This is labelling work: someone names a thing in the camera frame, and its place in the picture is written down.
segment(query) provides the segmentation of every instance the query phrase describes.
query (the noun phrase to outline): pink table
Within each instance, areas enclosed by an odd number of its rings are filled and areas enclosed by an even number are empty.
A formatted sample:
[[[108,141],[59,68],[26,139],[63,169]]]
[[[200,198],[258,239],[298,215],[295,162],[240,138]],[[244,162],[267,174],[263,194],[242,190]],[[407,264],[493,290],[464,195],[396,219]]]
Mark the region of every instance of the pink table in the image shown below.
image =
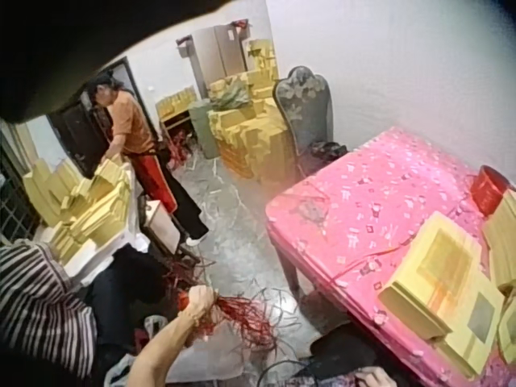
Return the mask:
[[[298,293],[300,269],[425,385],[506,387],[516,372],[497,348],[482,377],[468,381],[377,298],[410,237],[435,210],[484,245],[482,217],[468,196],[475,172],[392,128],[280,194],[267,205],[268,233],[291,291]],[[485,255],[481,268],[489,275],[487,262]]]

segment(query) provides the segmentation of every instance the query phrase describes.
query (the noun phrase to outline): shoe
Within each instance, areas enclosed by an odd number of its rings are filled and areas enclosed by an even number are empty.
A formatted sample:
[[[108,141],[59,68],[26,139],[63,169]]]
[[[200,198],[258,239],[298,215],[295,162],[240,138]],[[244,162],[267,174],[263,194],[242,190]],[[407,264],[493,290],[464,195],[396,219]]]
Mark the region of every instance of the shoe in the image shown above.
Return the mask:
[[[201,241],[205,238],[206,234],[204,234],[201,238],[199,239],[192,239],[190,237],[186,238],[186,246],[190,246],[191,248],[194,248],[195,246],[197,246],[198,244],[201,243]]]

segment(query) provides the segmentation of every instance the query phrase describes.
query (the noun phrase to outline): hand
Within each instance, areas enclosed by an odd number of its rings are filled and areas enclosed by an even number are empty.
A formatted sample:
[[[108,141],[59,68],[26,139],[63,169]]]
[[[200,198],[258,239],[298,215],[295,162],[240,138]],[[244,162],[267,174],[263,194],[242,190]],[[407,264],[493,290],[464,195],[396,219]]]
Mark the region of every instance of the hand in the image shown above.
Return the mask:
[[[359,387],[396,387],[387,372],[380,367],[361,368],[356,374],[357,384]]]
[[[188,306],[196,315],[202,317],[213,306],[216,292],[205,285],[193,286],[188,292]]]

